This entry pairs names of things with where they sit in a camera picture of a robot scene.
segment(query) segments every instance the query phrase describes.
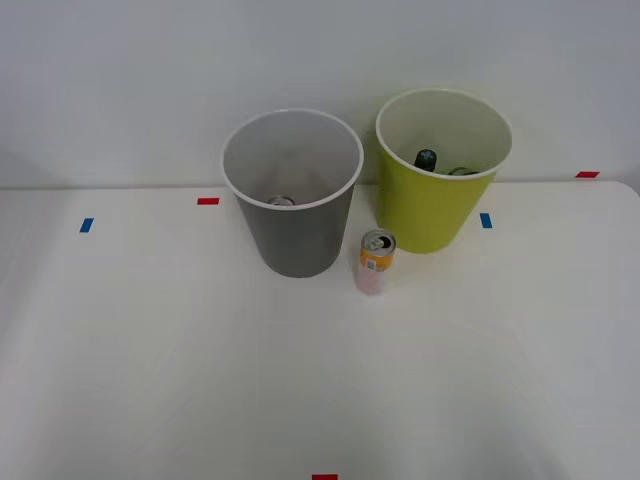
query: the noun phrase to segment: soda can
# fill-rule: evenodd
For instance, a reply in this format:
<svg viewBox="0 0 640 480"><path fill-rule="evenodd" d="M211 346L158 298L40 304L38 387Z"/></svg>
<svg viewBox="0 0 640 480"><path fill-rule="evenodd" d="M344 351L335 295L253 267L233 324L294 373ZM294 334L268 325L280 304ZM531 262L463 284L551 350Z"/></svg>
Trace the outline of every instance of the soda can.
<svg viewBox="0 0 640 480"><path fill-rule="evenodd" d="M360 290L367 295L382 293L395 251L396 239L388 230L377 228L364 234L356 280Z"/></svg>

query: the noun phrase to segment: trash bin rim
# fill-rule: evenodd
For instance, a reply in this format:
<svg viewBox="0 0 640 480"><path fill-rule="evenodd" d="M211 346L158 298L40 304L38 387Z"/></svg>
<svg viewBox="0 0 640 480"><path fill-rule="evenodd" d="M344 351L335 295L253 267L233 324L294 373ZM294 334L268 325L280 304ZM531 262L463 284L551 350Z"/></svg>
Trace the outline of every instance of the trash bin rim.
<svg viewBox="0 0 640 480"><path fill-rule="evenodd" d="M227 177L227 173L225 172L224 169L224 155L227 151L227 147L229 146L229 143L231 142L231 140L236 136L236 134L238 134L241 130L243 130L246 126L248 126L249 124L256 122L258 120L261 120L264 117L268 117L271 115L277 115L277 114L282 114L282 113L308 113L311 115L318 115L321 117L325 117L328 119L331 119L337 123L339 123L342 127L344 127L344 129L353 137L353 139L356 142L356 146L358 147L358 166L356 168L355 173L353 174L353 176L349 179L349 181L342 186L342 188L340 188L338 191L332 193L331 195L329 195L328 197L325 197L321 200L317 200L315 202L311 202L311 203L303 203L301 205L293 205L293 206L284 206L284 205L271 205L269 203L266 202L260 202L254 198L249 197L248 195L242 193L240 190L238 190L229 180L229 178ZM325 113L322 112L320 110L314 110L314 109L309 109L309 108L284 108L284 109L280 109L280 110L274 110L271 112L266 112L266 113L261 113L259 115L256 115L252 118L250 118L249 120L247 120L246 122L244 122L243 124L241 124L239 127L237 127L232 133L231 135L229 135L227 137L227 139L224 142L224 145L222 146L222 153L220 154L220 168L222 170L222 177L224 178L225 183L227 184L227 186L233 191L233 193L238 196L239 198L241 198L242 200L249 202L257 207L261 207L261 208L266 208L268 210L286 210L286 211L294 211L294 210L306 210L309 208L314 208L314 207L319 207L320 205L324 205L325 203L329 203L330 201L340 197L343 193L345 193L347 190L349 190L353 184L356 182L356 180L358 179L358 177L360 176L360 172L362 171L362 166L364 164L364 149L362 148L362 142L360 141L360 137L358 137L358 135L356 134L356 132L353 130L353 128L351 128L345 121L340 120L338 117L335 117L329 113Z"/></svg>
<svg viewBox="0 0 640 480"><path fill-rule="evenodd" d="M488 107L489 109L493 110L495 112L495 114L500 117L500 119L504 122L505 126L507 127L507 130L509 131L509 139L511 141L511 145L509 145L509 151L507 152L507 154L505 155L505 157L502 159L502 161L500 161L495 167L490 168L489 170L485 170L484 172L480 172L480 173L476 173L473 175L464 175L464 176L456 176L456 175L442 175L440 173L435 173L435 172L428 172L426 170L422 170L418 167L415 167L413 165L411 165L410 163L402 160L398 155L396 155L393 150L391 150L389 148L389 146L385 143L382 134L380 132L380 119L382 118L382 115L384 114L385 110L391 106L393 103L395 103L396 101L400 100L401 98L407 97L409 95L415 95L416 93L425 93L425 92L447 92L447 93L453 93L456 95L460 95L460 96L464 96L467 97L477 103L480 103L482 105L484 105L485 107ZM478 97L471 95L470 93L467 93L463 90L457 90L455 88L448 88L448 87L427 87L427 88L416 88L413 90L407 90L406 92L402 92L399 95L396 95L395 97L390 98L389 100L387 100L387 102L382 106L382 108L380 108L380 111L378 112L378 115L376 116L376 137L378 138L378 142L380 143L380 145L382 146L382 148L384 149L384 151L392 158L394 159L396 162L398 162L400 165L402 165L403 167L408 168L409 170L413 170L414 172L420 174L420 175L424 175L425 177L435 177L435 178L440 178L443 180L451 180L451 181L468 181L468 180L474 180L477 178L482 178L482 177L486 177L489 175L493 175L494 173L496 173L496 171L498 171L502 165L504 164L504 162L507 160L507 158L509 157L509 154L511 153L511 148L513 146L513 137L512 137L513 133L512 133L512 129L511 129L511 124L508 122L508 120L503 117L502 115L500 115L498 113L498 111L495 109L495 107L493 107L493 105L491 105L490 103L484 101L484 100L480 100Z"/></svg>

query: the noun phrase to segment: blue tape marker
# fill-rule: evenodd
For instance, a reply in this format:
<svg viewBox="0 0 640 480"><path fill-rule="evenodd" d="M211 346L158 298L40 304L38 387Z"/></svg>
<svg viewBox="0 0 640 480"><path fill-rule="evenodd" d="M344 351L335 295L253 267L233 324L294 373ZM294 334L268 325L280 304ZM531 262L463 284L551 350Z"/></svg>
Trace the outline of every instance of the blue tape marker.
<svg viewBox="0 0 640 480"><path fill-rule="evenodd" d="M91 225L93 225L93 218L85 218L84 222L82 222L82 226L80 227L80 233L89 233Z"/></svg>
<svg viewBox="0 0 640 480"><path fill-rule="evenodd" d="M481 213L480 221L482 222L482 228L493 228L493 225L491 225L491 217L488 213Z"/></svg>

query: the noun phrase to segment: white table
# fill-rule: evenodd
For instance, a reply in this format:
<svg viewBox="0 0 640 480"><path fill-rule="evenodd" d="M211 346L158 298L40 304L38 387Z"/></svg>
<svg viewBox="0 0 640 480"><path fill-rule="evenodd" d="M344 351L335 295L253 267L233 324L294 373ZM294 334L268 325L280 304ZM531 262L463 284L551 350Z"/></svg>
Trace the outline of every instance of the white table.
<svg viewBox="0 0 640 480"><path fill-rule="evenodd" d="M371 298L372 196L294 280L226 189L0 192L0 478L640 478L638 196L493 185Z"/></svg>

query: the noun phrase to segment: trash bin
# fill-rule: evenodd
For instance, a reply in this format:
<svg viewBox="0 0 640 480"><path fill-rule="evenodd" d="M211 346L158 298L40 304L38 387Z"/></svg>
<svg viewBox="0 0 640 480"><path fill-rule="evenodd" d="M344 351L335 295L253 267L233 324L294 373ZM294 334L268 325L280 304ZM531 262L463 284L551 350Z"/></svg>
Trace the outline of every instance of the trash bin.
<svg viewBox="0 0 640 480"><path fill-rule="evenodd" d="M511 151L511 129L492 107L442 88L389 100L378 113L376 136L378 224L413 253L453 240ZM432 172L414 166L423 151L437 154Z"/></svg>
<svg viewBox="0 0 640 480"><path fill-rule="evenodd" d="M222 153L223 176L262 258L296 278L317 275L338 257L362 164L355 132L314 110L256 117Z"/></svg>

